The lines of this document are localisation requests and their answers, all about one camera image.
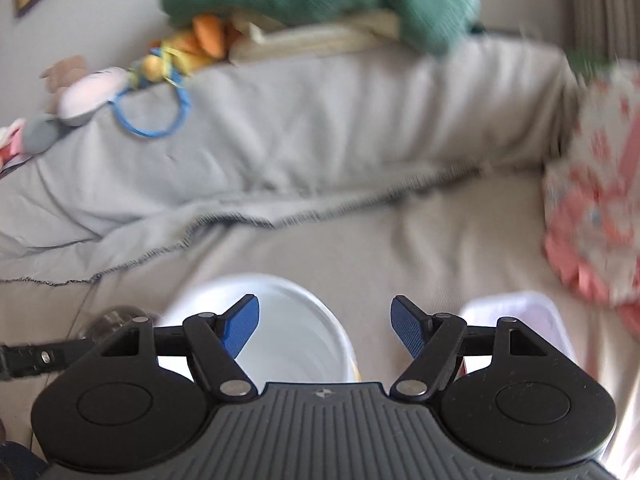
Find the wall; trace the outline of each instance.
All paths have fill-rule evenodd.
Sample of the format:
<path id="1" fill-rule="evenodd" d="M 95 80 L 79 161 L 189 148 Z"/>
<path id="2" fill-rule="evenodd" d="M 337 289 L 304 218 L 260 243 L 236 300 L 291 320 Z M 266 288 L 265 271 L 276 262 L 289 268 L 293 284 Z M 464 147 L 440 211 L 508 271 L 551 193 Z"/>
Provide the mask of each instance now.
<path id="1" fill-rule="evenodd" d="M 540 28 L 544 38 L 565 44 L 569 37 L 567 0 L 482 0 L 482 20 L 490 26 Z M 23 18 L 14 18 L 14 0 L 0 0 L 0 125 L 44 108 L 48 96 L 40 73 L 73 54 L 98 70 L 126 67 L 146 44 L 169 31 L 157 0 L 42 0 Z"/>

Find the gray curtain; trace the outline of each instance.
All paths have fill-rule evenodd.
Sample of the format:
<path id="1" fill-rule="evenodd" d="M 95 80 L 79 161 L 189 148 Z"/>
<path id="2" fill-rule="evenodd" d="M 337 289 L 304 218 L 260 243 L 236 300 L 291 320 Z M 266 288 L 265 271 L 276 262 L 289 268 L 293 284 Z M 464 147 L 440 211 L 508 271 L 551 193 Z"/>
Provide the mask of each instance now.
<path id="1" fill-rule="evenodd" d="M 640 0 L 574 0 L 576 47 L 640 59 Z"/>

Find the yellow ball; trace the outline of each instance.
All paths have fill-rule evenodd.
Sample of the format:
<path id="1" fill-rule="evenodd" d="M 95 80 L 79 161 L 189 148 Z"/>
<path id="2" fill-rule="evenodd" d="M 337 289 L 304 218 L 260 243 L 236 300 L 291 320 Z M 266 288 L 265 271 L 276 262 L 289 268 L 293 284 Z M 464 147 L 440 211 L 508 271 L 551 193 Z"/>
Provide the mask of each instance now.
<path id="1" fill-rule="evenodd" d="M 162 63 L 162 59 L 150 54 L 142 60 L 140 72 L 142 72 L 142 75 L 152 83 L 159 83 L 164 78 L 164 73 L 162 71 L 163 67 L 164 64 Z"/>

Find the silver screw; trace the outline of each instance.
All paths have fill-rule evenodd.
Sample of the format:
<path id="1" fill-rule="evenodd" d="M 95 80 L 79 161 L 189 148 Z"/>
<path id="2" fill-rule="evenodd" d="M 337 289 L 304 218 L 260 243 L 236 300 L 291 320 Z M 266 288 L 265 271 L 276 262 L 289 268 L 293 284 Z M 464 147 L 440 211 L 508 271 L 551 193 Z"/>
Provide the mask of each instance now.
<path id="1" fill-rule="evenodd" d="M 407 397 L 420 397 L 427 392 L 427 385 L 422 381 L 401 381 L 396 384 L 396 391 Z"/>
<path id="2" fill-rule="evenodd" d="M 244 397 L 251 391 L 251 384 L 241 380 L 227 381 L 220 385 L 220 391 L 229 397 Z"/>

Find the white bucket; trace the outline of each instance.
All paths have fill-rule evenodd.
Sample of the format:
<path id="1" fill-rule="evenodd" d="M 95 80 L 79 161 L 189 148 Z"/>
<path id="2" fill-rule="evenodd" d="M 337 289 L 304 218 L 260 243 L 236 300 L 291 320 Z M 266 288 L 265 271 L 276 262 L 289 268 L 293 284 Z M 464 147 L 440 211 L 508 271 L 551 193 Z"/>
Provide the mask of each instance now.
<path id="1" fill-rule="evenodd" d="M 236 274 L 181 297 L 158 326 L 181 325 L 193 314 L 223 314 L 245 294 L 260 303 L 258 328 L 236 358 L 258 391 L 271 383 L 353 383 L 356 358 L 346 332 L 318 298 L 293 282 L 266 274 Z M 183 357 L 160 365 L 191 379 Z"/>
<path id="2" fill-rule="evenodd" d="M 538 335 L 577 363 L 574 346 L 569 340 L 556 304 L 538 292 L 518 292 L 492 296 L 467 303 L 460 317 L 470 326 L 496 326 L 501 317 L 516 317 Z M 467 373 L 487 367 L 491 356 L 465 357 Z"/>

